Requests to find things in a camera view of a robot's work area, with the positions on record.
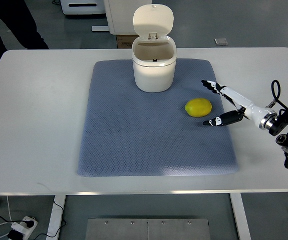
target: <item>white trash bin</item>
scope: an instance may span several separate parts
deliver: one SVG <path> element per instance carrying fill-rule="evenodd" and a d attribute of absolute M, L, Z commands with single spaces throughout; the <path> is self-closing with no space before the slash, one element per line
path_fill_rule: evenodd
<path fill-rule="evenodd" d="M 139 35 L 132 45 L 136 85 L 145 92 L 167 90 L 173 83 L 177 51 L 167 36 L 173 28 L 172 10 L 161 4 L 139 7 L 134 13 L 134 29 Z"/>

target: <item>metal floor plate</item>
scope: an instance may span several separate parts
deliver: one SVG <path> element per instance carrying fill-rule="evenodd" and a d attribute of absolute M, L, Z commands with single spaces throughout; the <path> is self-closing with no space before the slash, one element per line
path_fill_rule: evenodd
<path fill-rule="evenodd" d="M 90 218 L 86 240 L 210 240 L 207 219 Z"/>

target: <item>table leg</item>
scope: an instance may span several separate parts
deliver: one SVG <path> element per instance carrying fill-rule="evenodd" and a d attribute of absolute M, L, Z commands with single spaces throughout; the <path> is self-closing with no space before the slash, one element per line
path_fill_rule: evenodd
<path fill-rule="evenodd" d="M 64 208 L 66 195 L 55 195 L 54 200 L 55 203 Z M 57 230 L 60 228 L 62 224 L 62 214 L 63 210 L 56 204 L 53 204 L 47 235 L 54 236 L 56 234 Z M 55 237 L 46 237 L 46 240 L 58 240 L 58 238 L 59 238 L 59 231 Z"/>
<path fill-rule="evenodd" d="M 230 200 L 233 207 L 239 239 L 251 240 L 241 194 L 230 193 Z"/>

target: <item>cardboard box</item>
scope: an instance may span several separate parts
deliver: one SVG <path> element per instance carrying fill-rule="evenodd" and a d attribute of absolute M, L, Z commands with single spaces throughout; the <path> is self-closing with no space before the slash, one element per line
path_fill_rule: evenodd
<path fill-rule="evenodd" d="M 131 49 L 134 40 L 138 37 L 139 37 L 138 35 L 117 35 L 116 36 L 117 48 Z"/>

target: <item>robotic arm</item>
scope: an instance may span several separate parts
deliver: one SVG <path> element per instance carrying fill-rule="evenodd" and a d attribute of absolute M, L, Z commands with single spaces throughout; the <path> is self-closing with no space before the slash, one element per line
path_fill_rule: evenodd
<path fill-rule="evenodd" d="M 251 100 L 245 98 L 235 90 L 227 86 L 221 86 L 213 81 L 202 80 L 202 83 L 213 93 L 220 94 L 227 100 L 229 100 L 237 110 L 226 112 L 220 116 L 217 116 L 209 121 L 204 121 L 203 125 L 206 126 L 225 126 L 239 122 L 243 117 L 252 120 L 255 126 L 268 132 L 272 136 L 279 134 L 288 125 L 288 107 L 278 100 L 280 94 L 280 85 L 277 80 L 274 80 L 271 84 L 274 101 L 267 107 L 258 107 Z M 274 84 L 277 83 L 278 95 L 274 93 Z M 283 109 L 277 114 L 271 108 L 275 103 L 279 103 Z M 281 134 L 276 138 L 276 143 L 281 146 L 285 155 L 284 166 L 288 169 L 288 133 Z"/>

